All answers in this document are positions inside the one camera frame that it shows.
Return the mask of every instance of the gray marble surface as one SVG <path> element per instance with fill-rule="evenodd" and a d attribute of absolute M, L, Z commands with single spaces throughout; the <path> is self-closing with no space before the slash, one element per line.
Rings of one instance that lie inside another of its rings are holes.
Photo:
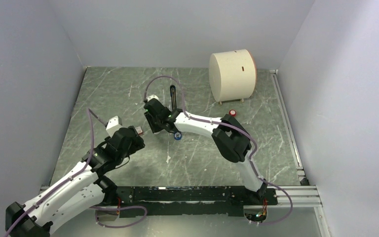
<path fill-rule="evenodd" d="M 124 126 L 141 126 L 146 147 L 132 155 L 124 167 L 107 174 L 119 186 L 218 186 L 241 185 L 231 162 L 225 160 L 211 138 L 184 133 L 182 140 L 163 131 L 154 135 L 144 117 L 143 93 L 150 79 L 159 75 L 177 78 L 183 85 L 187 110 L 207 117 L 222 117 L 230 109 L 258 142 L 254 156 L 260 172 L 278 185 L 299 185 L 296 166 L 268 71 L 258 71 L 251 98 L 219 106 L 210 90 L 208 69 L 204 68 L 105 68 L 87 69 L 72 113 L 69 128 L 51 183 L 71 170 L 89 150 L 90 131 L 86 108 L 104 120 L 120 116 Z M 159 79 L 149 88 L 164 105 L 170 105 L 169 79 Z M 178 107 L 181 104 L 178 96 Z M 95 143 L 107 136 L 93 120 Z"/>

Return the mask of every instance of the small blue cap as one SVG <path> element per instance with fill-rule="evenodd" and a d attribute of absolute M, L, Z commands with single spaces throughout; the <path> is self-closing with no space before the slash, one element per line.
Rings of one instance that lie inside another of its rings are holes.
<path fill-rule="evenodd" d="M 174 133 L 175 140 L 180 140 L 182 138 L 182 134 L 180 132 Z"/>

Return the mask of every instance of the gray wall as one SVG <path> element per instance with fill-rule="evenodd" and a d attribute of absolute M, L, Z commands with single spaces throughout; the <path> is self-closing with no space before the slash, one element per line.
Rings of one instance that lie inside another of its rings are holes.
<path fill-rule="evenodd" d="M 246 48 L 280 66 L 314 0 L 50 0 L 87 66 L 208 67 Z"/>
<path fill-rule="evenodd" d="M 278 78 L 333 236 L 379 236 L 379 1 L 316 0 Z"/>
<path fill-rule="evenodd" d="M 0 0 L 0 236 L 53 172 L 83 67 L 47 0 Z"/>

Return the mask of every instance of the purple cable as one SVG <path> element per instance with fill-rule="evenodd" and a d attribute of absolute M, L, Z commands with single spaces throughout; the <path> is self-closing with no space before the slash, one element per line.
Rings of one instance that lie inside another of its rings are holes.
<path fill-rule="evenodd" d="M 99 206 L 93 206 L 91 208 L 96 209 L 96 210 L 101 210 L 101 211 L 121 211 L 121 210 L 128 210 L 128 209 L 142 209 L 145 211 L 143 217 L 140 218 L 140 220 L 135 221 L 135 222 L 128 224 L 128 225 L 124 225 L 124 226 L 107 226 L 107 225 L 102 224 L 101 222 L 98 221 L 97 212 L 95 211 L 96 223 L 102 227 L 111 228 L 111 229 L 121 229 L 121 228 L 127 228 L 130 226 L 134 226 L 134 225 L 140 223 L 141 221 L 143 221 L 148 215 L 148 210 L 144 206 L 127 206 L 127 207 L 121 207 L 121 208 L 104 208 L 104 207 L 99 207 Z"/>
<path fill-rule="evenodd" d="M 91 114 L 100 122 L 104 127 L 107 127 L 108 122 L 105 122 L 104 120 L 100 119 L 91 109 L 89 109 Z"/>
<path fill-rule="evenodd" d="M 238 127 L 235 127 L 233 125 L 230 125 L 230 124 L 227 124 L 227 123 L 224 123 L 224 122 L 216 122 L 216 121 L 210 121 L 210 120 L 206 120 L 206 119 L 201 119 L 201 118 L 194 118 L 194 117 L 191 117 L 187 114 L 187 111 L 186 111 L 186 108 L 185 108 L 185 94 L 184 94 L 184 88 L 182 87 L 182 85 L 179 83 L 178 80 L 176 80 L 175 78 L 171 77 L 171 76 L 158 76 L 158 77 L 155 77 L 153 78 L 151 81 L 149 81 L 148 85 L 146 86 L 146 89 L 145 89 L 145 93 L 143 95 L 143 100 L 146 100 L 147 98 L 147 94 L 148 94 L 148 88 L 150 86 L 150 84 L 155 81 L 156 79 L 159 79 L 159 78 L 169 78 L 169 79 L 172 79 L 174 80 L 179 88 L 181 89 L 181 95 L 182 95 L 182 111 L 184 113 L 184 115 L 186 117 L 188 117 L 189 119 L 193 119 L 195 121 L 199 121 L 199 122 L 206 122 L 206 123 L 213 123 L 213 124 L 218 124 L 218 125 L 222 125 L 222 126 L 226 126 L 226 127 L 229 127 L 231 129 L 234 129 L 240 133 L 242 133 L 243 135 L 245 135 L 247 138 L 249 138 L 249 140 L 251 140 L 251 142 L 254 144 L 254 149 L 252 150 L 252 152 L 250 153 L 249 157 L 248 157 L 248 161 L 252 167 L 252 170 L 254 171 L 256 177 L 261 180 L 262 182 L 268 184 L 268 185 L 271 185 L 273 187 L 276 187 L 278 190 L 281 190 L 288 198 L 288 200 L 290 201 L 290 210 L 287 212 L 287 214 L 285 214 L 283 217 L 281 217 L 280 219 L 276 220 L 276 221 L 271 221 L 271 222 L 265 222 L 265 223 L 259 223 L 260 225 L 272 225 L 272 224 L 276 224 L 276 223 L 279 223 L 283 220 L 285 220 L 290 214 L 291 212 L 293 211 L 293 201 L 291 200 L 291 197 L 290 195 L 284 190 L 282 189 L 280 186 L 278 185 L 275 185 L 273 183 L 270 183 L 268 182 L 267 180 L 263 179 L 263 178 L 260 178 L 259 177 L 259 171 L 258 171 L 258 168 L 256 167 L 253 159 L 252 159 L 252 156 L 253 154 L 258 150 L 258 144 L 256 143 L 256 141 L 253 139 L 253 137 L 251 137 L 247 132 L 245 132 L 244 130 L 238 128 Z"/>
<path fill-rule="evenodd" d="M 86 167 L 89 165 L 89 162 L 91 162 L 91 158 L 92 158 L 92 154 L 94 153 L 94 126 L 92 124 L 92 117 L 91 117 L 91 110 L 88 108 L 86 110 L 86 113 L 88 114 L 88 118 L 89 118 L 89 123 L 90 123 L 90 128 L 91 128 L 91 151 L 89 152 L 89 156 L 88 156 L 88 159 L 86 160 L 86 164 L 83 166 L 82 169 L 80 169 L 78 172 L 76 172 L 75 174 L 72 175 L 72 178 L 75 178 L 76 176 L 80 175 L 85 169 Z M 45 200 L 47 200 L 47 198 L 52 195 L 55 191 L 59 190 L 59 188 L 61 188 L 63 185 L 65 185 L 67 182 L 69 182 L 70 179 L 65 179 L 63 180 L 62 182 L 60 182 L 60 184 L 56 185 L 52 190 L 50 190 L 46 195 L 44 195 L 42 198 L 40 198 L 40 200 L 37 201 L 37 205 L 40 205 L 42 204 Z M 8 237 L 9 234 L 11 233 L 11 231 L 15 228 L 15 226 L 18 225 L 18 223 L 26 216 L 28 215 L 28 213 L 30 213 L 32 210 L 34 210 L 36 206 L 33 205 L 31 206 L 30 208 L 27 209 L 27 211 L 25 211 L 24 213 L 22 213 L 22 215 L 20 217 L 18 217 L 18 219 L 15 220 L 14 223 L 12 223 L 12 225 L 9 227 L 8 231 L 6 231 L 4 237 Z"/>

